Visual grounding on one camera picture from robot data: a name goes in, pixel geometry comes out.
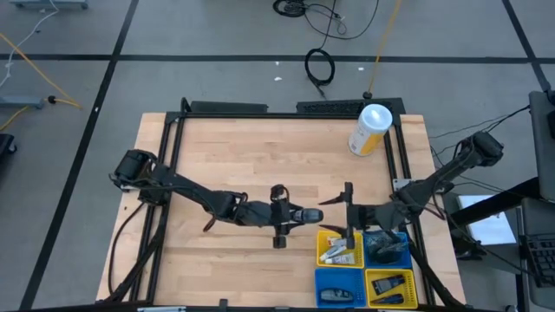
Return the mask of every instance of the yellow cable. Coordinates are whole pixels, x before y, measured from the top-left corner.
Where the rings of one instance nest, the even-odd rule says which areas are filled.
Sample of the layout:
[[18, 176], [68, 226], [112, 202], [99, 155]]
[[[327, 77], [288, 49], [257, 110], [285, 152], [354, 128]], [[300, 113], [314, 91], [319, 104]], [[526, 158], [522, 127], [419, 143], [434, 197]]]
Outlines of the yellow cable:
[[15, 44], [13, 44], [10, 39], [8, 39], [3, 33], [0, 33], [0, 37], [2, 37], [2, 39], [4, 39], [48, 84], [50, 84], [50, 86], [54, 87], [56, 90], [58, 90], [63, 96], [65, 96], [66, 98], [69, 99], [69, 101], [65, 101], [66, 103], [69, 104], [69, 102], [71, 102], [72, 106], [75, 106], [79, 109], [82, 109], [81, 105], [79, 105], [77, 103], [76, 100], [74, 100], [71, 96], [69, 96], [67, 93], [65, 93], [65, 91], [62, 90], [62, 88], [58, 87], [54, 82], [52, 82], [42, 71], [41, 69], [39, 69], [35, 63], [33, 63]]
[[29, 108], [29, 107], [28, 107], [28, 106], [27, 106], [27, 107], [24, 107], [24, 108], [18, 110], [15, 114], [12, 114], [11, 117], [10, 117], [6, 122], [4, 122], [3, 125], [0, 126], [0, 131], [3, 131], [5, 128], [7, 128], [7, 127], [10, 125], [10, 123], [11, 123], [19, 114], [21, 114], [21, 113], [23, 113], [25, 110], [27, 110], [27, 108]]
[[397, 18], [397, 13], [399, 12], [399, 8], [401, 8], [402, 0], [397, 0], [395, 2], [395, 8], [393, 9], [393, 13], [389, 18], [388, 27], [385, 29], [385, 33], [382, 36], [382, 42], [380, 42], [380, 47], [378, 48], [378, 53], [375, 55], [375, 62], [374, 67], [372, 68], [372, 78], [370, 79], [370, 86], [368, 88], [368, 92], [372, 93], [374, 89], [374, 79], [378, 73], [378, 63], [380, 62], [380, 55], [382, 54], [383, 47], [385, 47], [385, 42], [388, 41], [389, 31], [393, 29], [393, 24], [395, 23], [395, 19]]

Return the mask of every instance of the container lid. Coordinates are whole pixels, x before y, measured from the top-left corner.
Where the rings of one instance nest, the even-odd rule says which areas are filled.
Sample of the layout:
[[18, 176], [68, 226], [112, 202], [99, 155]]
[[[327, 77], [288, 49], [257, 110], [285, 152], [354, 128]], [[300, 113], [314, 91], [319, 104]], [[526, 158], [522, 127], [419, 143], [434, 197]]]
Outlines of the container lid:
[[364, 123], [377, 131], [388, 131], [393, 122], [391, 112], [383, 105], [370, 104], [366, 106], [361, 113]]

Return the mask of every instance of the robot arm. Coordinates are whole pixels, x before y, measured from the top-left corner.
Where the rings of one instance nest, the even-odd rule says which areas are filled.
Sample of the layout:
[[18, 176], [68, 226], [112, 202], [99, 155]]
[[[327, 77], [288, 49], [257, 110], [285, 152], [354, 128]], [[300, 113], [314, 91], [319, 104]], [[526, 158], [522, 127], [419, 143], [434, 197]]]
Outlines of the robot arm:
[[339, 197], [321, 205], [345, 202], [347, 228], [321, 226], [337, 231], [347, 238], [348, 248], [354, 248], [353, 229], [364, 231], [371, 225], [379, 225], [385, 231], [393, 230], [407, 219], [412, 220], [420, 216], [432, 196], [463, 172], [475, 166], [493, 166], [503, 156], [503, 146], [487, 132], [477, 132], [459, 142], [459, 146], [457, 156], [442, 168], [424, 180], [408, 183], [391, 195], [392, 201], [383, 205], [353, 204], [353, 185], [345, 182], [345, 191]]
[[158, 162], [154, 154], [141, 150], [127, 151], [110, 179], [123, 190], [139, 189], [139, 200], [149, 205], [165, 204], [168, 191], [191, 199], [212, 215], [204, 231], [210, 230], [216, 220], [239, 226], [274, 226], [274, 248], [285, 248], [285, 235], [292, 228], [323, 219], [318, 209], [290, 203], [283, 185], [272, 187], [270, 204], [247, 201], [246, 193], [209, 190]]

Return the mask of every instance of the desk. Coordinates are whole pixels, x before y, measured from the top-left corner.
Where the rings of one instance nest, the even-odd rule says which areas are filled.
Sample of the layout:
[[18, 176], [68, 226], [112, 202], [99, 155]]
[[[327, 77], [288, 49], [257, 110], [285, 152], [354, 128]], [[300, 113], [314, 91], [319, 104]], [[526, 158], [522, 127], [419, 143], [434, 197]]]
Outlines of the desk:
[[[165, 117], [143, 115], [135, 148], [157, 153]], [[384, 145], [369, 157], [352, 154], [347, 141], [355, 124], [355, 120], [187, 118], [176, 171], [211, 189], [248, 192], [249, 200], [267, 201], [271, 186], [284, 184], [291, 202], [313, 207], [337, 196], [343, 183], [351, 181], [356, 203], [386, 202], [392, 190]], [[434, 164], [422, 116], [403, 115], [402, 129], [413, 177], [425, 178]], [[137, 195], [123, 194], [114, 233], [139, 204]], [[344, 205], [326, 206], [323, 211], [322, 224], [345, 225]], [[121, 234], [114, 285], [136, 260], [144, 217], [145, 209]], [[293, 230], [287, 249], [274, 250], [273, 228], [216, 223], [203, 233], [209, 218], [197, 204], [172, 197], [155, 304], [214, 306], [227, 298], [232, 306], [315, 306], [316, 225]], [[421, 224], [430, 266], [454, 297], [464, 302], [447, 223], [424, 211]], [[108, 259], [99, 299], [108, 296], [107, 268]], [[149, 273], [147, 266], [143, 281]], [[420, 271], [415, 269], [415, 274], [419, 301], [424, 303]], [[142, 283], [139, 298], [146, 292]]]

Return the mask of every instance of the plastic organizer tray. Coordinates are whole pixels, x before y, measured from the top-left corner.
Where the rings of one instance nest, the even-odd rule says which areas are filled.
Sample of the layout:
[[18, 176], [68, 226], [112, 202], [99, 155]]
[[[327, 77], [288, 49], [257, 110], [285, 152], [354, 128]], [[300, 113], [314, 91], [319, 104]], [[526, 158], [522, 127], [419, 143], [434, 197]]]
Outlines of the plastic organizer tray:
[[[364, 291], [364, 271], [359, 269], [318, 268], [314, 272], [316, 305], [319, 308], [361, 308], [366, 307]], [[327, 303], [320, 300], [324, 289], [343, 289], [353, 294], [351, 303]]]
[[355, 233], [355, 249], [346, 250], [340, 254], [340, 255], [344, 255], [348, 252], [354, 252], [355, 264], [327, 264], [324, 261], [320, 261], [320, 256], [330, 248], [330, 246], [328, 246], [328, 237], [341, 237], [341, 235], [335, 233], [334, 231], [318, 231], [317, 247], [316, 247], [317, 266], [327, 267], [327, 268], [351, 268], [351, 269], [364, 268], [364, 242], [363, 242], [361, 233], [358, 233], [358, 232]]
[[[415, 277], [412, 270], [405, 269], [366, 269], [365, 283], [366, 283], [366, 298], [368, 306], [373, 309], [416, 309], [418, 308], [418, 299], [416, 296]], [[396, 275], [403, 275], [405, 283], [390, 289], [383, 294], [377, 295], [372, 285], [372, 281], [387, 278]], [[404, 298], [403, 303], [399, 304], [374, 304], [374, 300], [382, 299], [386, 296], [394, 294], [402, 294]]]
[[[405, 251], [402, 252], [402, 255], [399, 258], [399, 260], [394, 263], [388, 263], [388, 264], [378, 263], [376, 261], [373, 261], [370, 258], [370, 254], [368, 253], [368, 249], [366, 247], [366, 242], [372, 235], [376, 235], [379, 232], [380, 231], [364, 232], [364, 234], [362, 235], [364, 237], [364, 263], [366, 265], [366, 268], [367, 269], [412, 269], [413, 262], [410, 258], [410, 251], [408, 250], [408, 245], [407, 245], [407, 249], [405, 249]], [[403, 232], [398, 232], [396, 234], [403, 242], [408, 241], [407, 234]]]

